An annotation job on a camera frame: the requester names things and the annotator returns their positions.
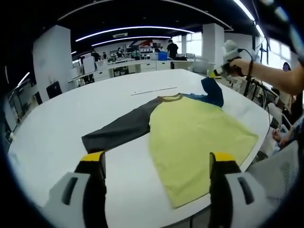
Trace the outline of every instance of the window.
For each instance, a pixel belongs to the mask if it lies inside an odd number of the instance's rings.
[[[179,47],[179,49],[177,49],[177,53],[181,54],[181,36],[172,37],[172,41]]]
[[[263,39],[263,49],[267,47],[266,39]],[[290,63],[291,61],[291,51],[288,46],[280,43],[274,39],[270,39],[270,49],[268,56],[268,64],[267,64],[267,54],[263,52],[262,64],[266,66],[270,66],[277,69],[282,69],[284,62]]]
[[[196,56],[202,56],[202,33],[189,33],[187,34],[186,52],[195,54]]]

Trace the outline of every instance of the hand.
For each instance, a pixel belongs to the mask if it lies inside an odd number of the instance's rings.
[[[275,129],[273,132],[272,132],[272,137],[274,140],[276,140],[277,142],[280,142],[282,140],[282,137],[281,137],[281,134],[280,132]]]
[[[239,67],[242,70],[243,75],[248,75],[250,62],[243,60],[241,58],[237,58],[231,61],[230,67],[235,68]]]

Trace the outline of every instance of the yellow t-shirt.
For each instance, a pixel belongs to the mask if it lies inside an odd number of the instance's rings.
[[[215,105],[171,99],[164,98],[150,116],[149,147],[168,196],[179,207],[209,192],[210,152],[230,153],[240,165],[258,136]]]

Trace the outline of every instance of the white table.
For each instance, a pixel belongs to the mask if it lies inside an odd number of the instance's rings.
[[[146,72],[92,83],[57,96],[34,109],[16,133],[9,154],[25,191],[38,205],[50,188],[74,171],[86,155],[81,136],[154,99],[176,93],[205,93],[202,76],[176,69]],[[268,131],[268,113],[220,84],[223,110],[259,136],[241,165],[256,156]],[[134,95],[145,91],[150,93]],[[209,194],[177,209],[171,207],[148,151],[149,135],[106,153],[106,217],[110,228],[163,227],[181,221],[210,204]]]

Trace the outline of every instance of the white cabinet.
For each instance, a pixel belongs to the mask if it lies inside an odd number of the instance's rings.
[[[76,66],[70,69],[70,72],[71,72],[71,79],[76,78],[80,75],[80,67]]]
[[[168,61],[157,61],[156,69],[157,70],[170,70],[170,62]]]
[[[141,72],[154,71],[154,70],[156,70],[155,62],[141,64]]]
[[[85,74],[95,71],[95,61],[93,56],[83,59]]]
[[[94,81],[98,82],[101,80],[106,80],[110,78],[110,74],[108,70],[104,70],[104,71],[99,71],[96,73],[93,73],[93,77],[94,77]]]
[[[135,65],[129,65],[128,68],[129,68],[129,74],[136,73],[136,67],[135,67]]]
[[[156,71],[156,68],[144,69],[142,72]]]

